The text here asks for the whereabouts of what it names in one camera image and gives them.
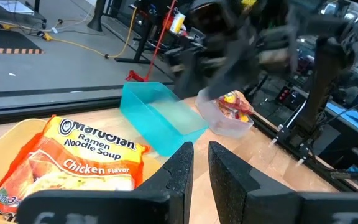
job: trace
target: orange striped mat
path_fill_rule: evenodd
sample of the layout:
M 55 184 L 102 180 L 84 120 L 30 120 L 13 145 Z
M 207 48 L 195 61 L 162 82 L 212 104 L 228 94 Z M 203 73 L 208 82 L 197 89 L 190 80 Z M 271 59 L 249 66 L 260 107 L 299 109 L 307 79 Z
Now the orange striped mat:
M 45 53 L 40 49 L 12 49 L 12 48 L 1 48 L 0 54 L 43 54 Z

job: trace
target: concrete floor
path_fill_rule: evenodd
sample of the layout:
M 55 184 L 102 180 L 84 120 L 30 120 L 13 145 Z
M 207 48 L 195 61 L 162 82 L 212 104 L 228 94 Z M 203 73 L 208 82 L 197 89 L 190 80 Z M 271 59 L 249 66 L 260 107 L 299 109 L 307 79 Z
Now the concrete floor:
M 91 5 L 84 0 L 40 2 L 40 13 L 48 20 L 47 29 L 53 27 L 58 19 L 82 20 L 90 8 Z M 0 20 L 14 21 L 13 18 L 9 19 L 9 16 L 1 13 Z M 23 20 L 20 16 L 16 17 L 16 20 L 28 26 L 38 22 L 36 19 Z M 108 17 L 103 17 L 103 21 L 114 30 L 116 35 L 106 27 L 103 27 L 103 32 L 95 32 L 87 28 L 88 22 L 82 22 L 63 30 L 101 35 L 62 32 L 52 36 L 74 41 L 109 55 L 116 55 L 124 46 L 122 40 L 126 38 L 128 28 Z M 92 51 L 74 45 L 46 42 L 39 37 L 29 35 L 27 37 L 43 49 L 45 54 L 0 54 L 0 107 L 117 96 L 121 94 L 121 85 L 125 83 L 129 70 L 135 70 L 144 76 L 149 69 L 149 65 L 106 60 Z M 135 55 L 134 49 L 137 48 L 137 43 L 134 43 L 132 38 L 129 43 L 132 48 L 127 47 L 122 57 L 133 58 Z M 152 52 L 143 55 L 148 59 L 152 58 Z M 167 66 L 160 60 L 155 64 L 158 68 L 154 67 L 150 80 L 171 82 L 172 79 L 167 75 Z M 104 86 L 103 90 L 87 89 L 98 86 Z

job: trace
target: orange package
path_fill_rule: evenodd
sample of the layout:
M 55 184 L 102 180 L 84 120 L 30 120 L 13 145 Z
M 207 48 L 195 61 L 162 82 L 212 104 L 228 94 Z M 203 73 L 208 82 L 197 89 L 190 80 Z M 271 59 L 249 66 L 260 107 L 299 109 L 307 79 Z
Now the orange package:
M 0 181 L 0 219 L 14 221 L 21 201 L 39 190 L 133 190 L 142 183 L 142 155 L 149 151 L 150 146 L 54 116 Z
M 254 114 L 254 108 L 240 91 L 232 91 L 218 98 L 220 104 L 236 109 L 244 115 Z

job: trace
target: blue plastic container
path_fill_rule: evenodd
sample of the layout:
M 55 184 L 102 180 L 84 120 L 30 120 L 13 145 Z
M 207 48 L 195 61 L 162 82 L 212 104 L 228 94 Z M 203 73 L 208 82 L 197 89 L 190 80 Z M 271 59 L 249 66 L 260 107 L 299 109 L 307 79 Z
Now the blue plastic container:
M 172 156 L 208 128 L 202 117 L 159 82 L 127 82 L 120 110 L 161 155 Z

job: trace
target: clear plastic container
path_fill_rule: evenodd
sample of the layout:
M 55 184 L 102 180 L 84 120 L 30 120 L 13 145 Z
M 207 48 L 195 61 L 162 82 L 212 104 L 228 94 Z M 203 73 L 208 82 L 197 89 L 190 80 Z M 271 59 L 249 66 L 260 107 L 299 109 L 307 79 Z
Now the clear plastic container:
M 120 110 L 161 155 L 171 156 L 184 142 L 194 143 L 207 122 L 158 82 L 127 82 Z
M 206 89 L 198 92 L 196 106 L 203 118 L 209 123 L 209 128 L 215 133 L 232 138 L 243 137 L 254 125 L 248 116 L 248 122 L 225 117 L 218 106 L 206 96 Z

